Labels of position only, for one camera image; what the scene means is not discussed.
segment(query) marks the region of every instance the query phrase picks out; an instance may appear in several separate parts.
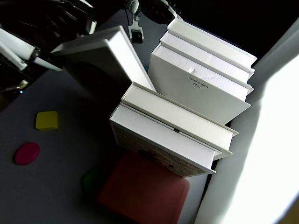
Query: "cable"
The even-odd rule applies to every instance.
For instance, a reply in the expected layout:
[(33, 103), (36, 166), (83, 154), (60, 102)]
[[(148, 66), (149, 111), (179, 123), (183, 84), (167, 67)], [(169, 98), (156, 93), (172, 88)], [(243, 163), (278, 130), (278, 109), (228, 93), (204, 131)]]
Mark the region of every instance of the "cable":
[(130, 22), (129, 22), (129, 16), (128, 16), (128, 12), (127, 10), (125, 9), (125, 12), (126, 12), (126, 16), (127, 16), (127, 22), (128, 22), (128, 26), (130, 26)]

